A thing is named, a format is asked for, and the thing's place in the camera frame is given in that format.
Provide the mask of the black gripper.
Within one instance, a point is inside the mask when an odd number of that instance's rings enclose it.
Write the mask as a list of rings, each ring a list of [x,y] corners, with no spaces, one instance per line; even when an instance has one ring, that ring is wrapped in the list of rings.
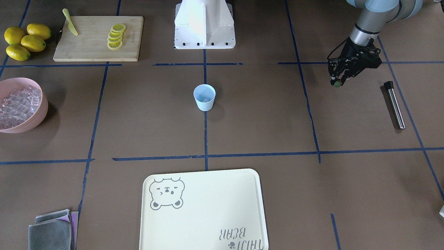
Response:
[[[331,77],[331,85],[340,81],[343,86],[347,79],[356,77],[365,69],[376,69],[382,64],[379,57],[381,49],[370,38],[367,45],[355,44],[350,38],[346,38],[327,56],[328,72]]]

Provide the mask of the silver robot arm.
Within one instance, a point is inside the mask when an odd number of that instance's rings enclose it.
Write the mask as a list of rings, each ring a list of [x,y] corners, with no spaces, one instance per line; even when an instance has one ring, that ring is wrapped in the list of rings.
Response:
[[[349,0],[362,9],[350,35],[327,57],[330,84],[342,86],[365,69],[382,64],[381,50],[374,45],[385,24],[417,14],[423,0]]]

